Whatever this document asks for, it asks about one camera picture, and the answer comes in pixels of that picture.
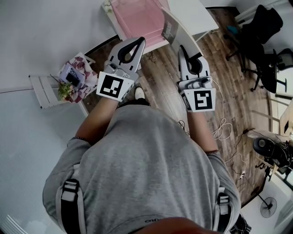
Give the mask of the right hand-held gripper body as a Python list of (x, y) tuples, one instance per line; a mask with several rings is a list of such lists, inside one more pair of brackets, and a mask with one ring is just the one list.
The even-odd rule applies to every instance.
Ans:
[(216, 89), (212, 87), (212, 77), (179, 81), (177, 87), (188, 112), (215, 110)]

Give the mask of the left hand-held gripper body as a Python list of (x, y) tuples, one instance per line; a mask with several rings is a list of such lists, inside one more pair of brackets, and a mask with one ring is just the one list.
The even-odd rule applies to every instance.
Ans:
[(107, 60), (104, 71), (98, 76), (96, 94), (115, 101), (123, 101), (138, 77), (137, 67), (131, 65), (128, 70)]

